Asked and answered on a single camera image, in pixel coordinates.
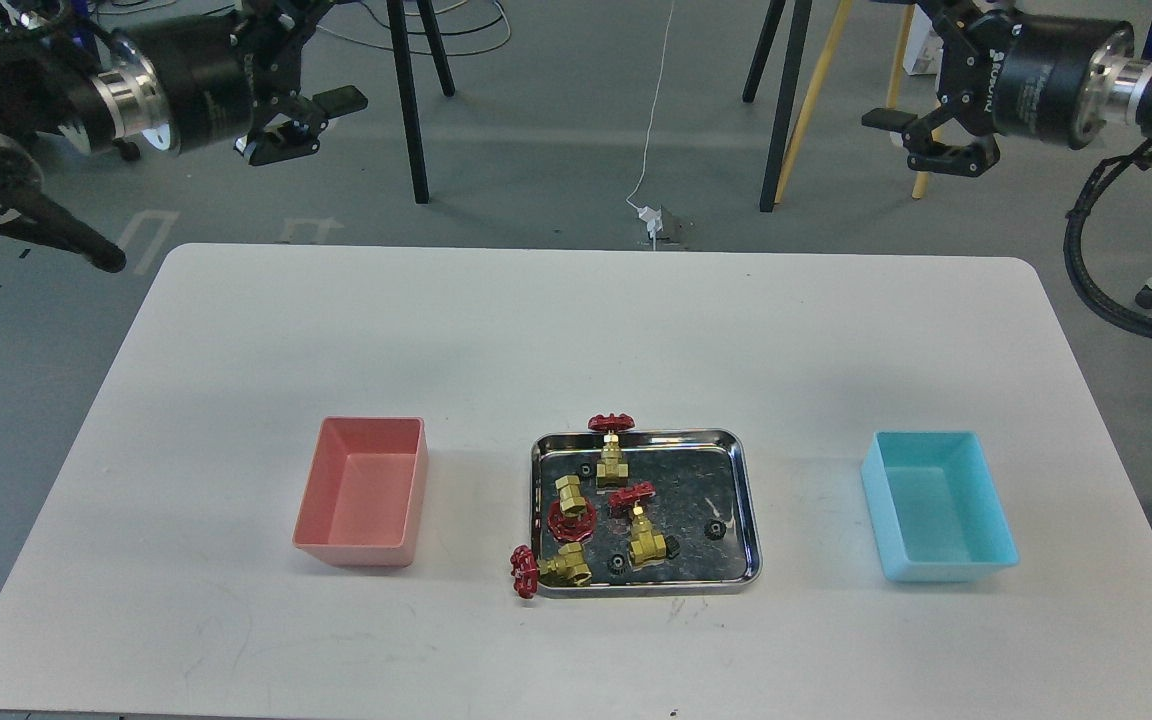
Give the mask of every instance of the scratch on table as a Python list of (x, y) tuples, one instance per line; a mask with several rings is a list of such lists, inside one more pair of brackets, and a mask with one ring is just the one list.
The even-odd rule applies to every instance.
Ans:
[(229, 664), (229, 675), (232, 679), (233, 674), (238, 670), (238, 662), (241, 662), (243, 660), (243, 655), (247, 654), (247, 644), (252, 639), (252, 628), (256, 624), (255, 621), (252, 621), (252, 606), (245, 597), (232, 591), (232, 589), (227, 588), (225, 584), (211, 582), (211, 579), (205, 579), (204, 583), (210, 584), (225, 596), (228, 596), (230, 600), (233, 600), (243, 611), (243, 641), (238, 644), (238, 652), (234, 653), (233, 662)]
[(334, 632), (331, 635), (316, 635), (312, 638), (268, 644), (265, 647), (260, 647), (260, 650), (256, 650), (252, 651), (251, 653), (248, 653), (247, 657), (267, 655), (270, 652), (275, 652), (280, 650), (291, 650), (296, 647), (313, 647), (317, 646), (317, 644), (323, 644), (328, 642), (343, 643), (343, 642), (363, 642), (363, 641), (374, 641), (374, 639), (376, 635), (371, 632), (354, 632), (354, 634)]
[(209, 615), (204, 621), (202, 621), (202, 623), (198, 623), (195, 627), (194, 634), (198, 635), (198, 637), (202, 637), (202, 635), (206, 632), (207, 626), (215, 626), (215, 628), (220, 628), (220, 617), (218, 617), (217, 615)]
[(684, 597), (673, 598), (673, 601), (669, 602), (669, 619), (666, 620), (666, 624), (673, 623), (673, 619), (677, 617), (680, 612), (682, 612), (682, 606), (684, 606), (685, 604), (687, 604), (687, 598)]
[(447, 543), (444, 541), (444, 533), (439, 533), (438, 530), (434, 531), (434, 539), (438, 541), (438, 546), (444, 548), (448, 558), (452, 558), (452, 548), (447, 547)]
[(708, 611), (708, 600), (705, 600), (705, 598), (700, 598), (700, 607), (698, 607), (698, 609), (696, 609), (696, 612), (692, 612), (691, 617), (688, 619), (688, 620), (689, 621), (696, 620), (697, 617), (699, 617), (700, 613), (704, 612), (704, 611)]
[(189, 665), (188, 667), (185, 667), (184, 673), (180, 675), (180, 679), (184, 680), (185, 688), (189, 687), (189, 676), (194, 675), (194, 670), (197, 670), (198, 666), (202, 665), (202, 661), (206, 659), (207, 659), (207, 653), (204, 652), (202, 653), (202, 655), (198, 655), (198, 659), (194, 661), (194, 665)]
[(429, 657), (425, 657), (424, 653), (416, 653), (416, 655), (399, 655), (397, 652), (387, 652), (385, 653), (385, 657), (381, 659), (381, 661), (385, 661), (385, 665), (393, 665), (394, 662), (420, 664), (425, 662), (426, 660), (429, 660)]

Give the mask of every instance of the black metal stand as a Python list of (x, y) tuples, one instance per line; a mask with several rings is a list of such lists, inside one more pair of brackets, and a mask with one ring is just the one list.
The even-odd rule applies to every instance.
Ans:
[[(438, 81), (444, 86), (444, 94), (452, 97), (456, 94), (456, 85), (452, 82), (452, 68), (447, 65), (444, 36), (438, 31), (433, 0), (416, 0), (416, 6), (420, 9), (420, 23), (425, 26), (425, 37), (429, 38), (430, 55), (434, 56)], [(412, 78), (411, 45), (407, 40), (403, 0), (385, 0), (385, 9), (389, 14), (389, 38), (394, 46), (394, 71), (397, 74), (397, 99), (403, 109), (407, 160), (412, 168), (412, 194), (417, 204), (424, 205), (429, 202), (429, 177), (425, 176), (425, 149), (420, 143), (420, 113), (416, 109), (416, 83)]]
[(5, 183), (0, 185), (0, 204), (20, 213), (20, 218), (0, 223), (1, 236), (82, 255), (106, 273), (118, 273), (127, 265), (120, 247), (38, 192), (37, 187)]
[[(767, 67), (767, 55), (772, 53), (772, 40), (776, 38), (776, 26), (781, 23), (786, 0), (772, 0), (767, 6), (767, 17), (755, 46), (755, 60), (745, 77), (745, 92), (741, 100), (752, 103), (763, 69)], [(776, 182), (781, 177), (785, 145), (790, 137), (790, 120), (794, 118), (794, 94), (799, 90), (799, 69), (803, 68), (803, 50), (806, 45), (808, 21), (812, 18), (812, 0), (794, 0), (794, 17), (790, 18), (790, 40), (785, 47), (785, 69), (781, 73), (781, 92), (776, 97), (776, 116), (772, 120), (772, 142), (767, 149), (767, 168), (763, 173), (763, 192), (758, 210), (771, 213), (776, 206)]]

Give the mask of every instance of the black table leg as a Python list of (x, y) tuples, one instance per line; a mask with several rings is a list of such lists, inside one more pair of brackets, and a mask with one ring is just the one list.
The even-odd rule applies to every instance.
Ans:
[(790, 40), (785, 47), (785, 70), (781, 73), (781, 94), (776, 97), (776, 116), (772, 120), (772, 145), (767, 149), (767, 169), (763, 173), (763, 196), (758, 210), (771, 213), (776, 207), (776, 182), (781, 179), (785, 143), (790, 136), (794, 118), (794, 94), (799, 90), (799, 69), (808, 38), (808, 21), (812, 18), (812, 0), (794, 0), (790, 18)]
[(416, 109), (416, 83), (412, 79), (411, 47), (407, 44), (407, 17), (403, 0), (385, 0), (389, 13), (389, 38), (394, 47), (394, 71), (397, 74), (397, 100), (403, 108), (403, 131), (407, 135), (407, 161), (412, 167), (412, 194), (417, 204), (429, 202), (429, 177), (425, 176), (425, 150), (420, 144), (420, 113)]
[(755, 46), (755, 60), (749, 66), (745, 77), (745, 92), (741, 100), (752, 103), (758, 92), (758, 83), (763, 79), (763, 68), (767, 67), (767, 55), (772, 53), (772, 41), (776, 39), (776, 28), (781, 24), (785, 12), (785, 0), (772, 0), (767, 3), (767, 18), (763, 21), (763, 31), (758, 33), (758, 46)]
[(420, 23), (425, 26), (425, 38), (429, 40), (429, 54), (434, 56), (434, 68), (438, 69), (438, 82), (444, 86), (444, 94), (456, 94), (456, 83), (452, 82), (452, 68), (447, 65), (447, 50), (444, 50), (444, 33), (438, 31), (438, 15), (434, 14), (434, 0), (416, 0), (420, 8)]

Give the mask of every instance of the stainless steel tray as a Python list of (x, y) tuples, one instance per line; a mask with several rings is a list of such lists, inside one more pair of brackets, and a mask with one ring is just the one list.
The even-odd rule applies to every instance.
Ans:
[[(718, 429), (627, 430), (621, 448), (630, 465), (630, 483), (650, 482), (655, 497), (644, 503), (647, 517), (664, 533), (675, 537), (679, 553), (672, 560), (613, 574), (608, 560), (626, 555), (627, 518), (613, 516), (611, 491), (598, 492), (593, 479), (581, 480), (581, 492), (593, 503), (598, 521), (584, 543), (593, 577), (584, 588), (560, 588), (541, 582), (547, 597), (691, 594), (738, 592), (758, 575), (761, 560), (755, 509), (750, 503), (745, 457), (735, 435)], [(602, 450), (602, 433), (559, 433), (531, 448), (531, 551), (552, 558), (562, 546), (550, 533), (550, 503), (558, 498), (554, 480), (579, 473), (582, 462), (594, 464)], [(705, 536), (705, 523), (719, 520), (723, 537)]]

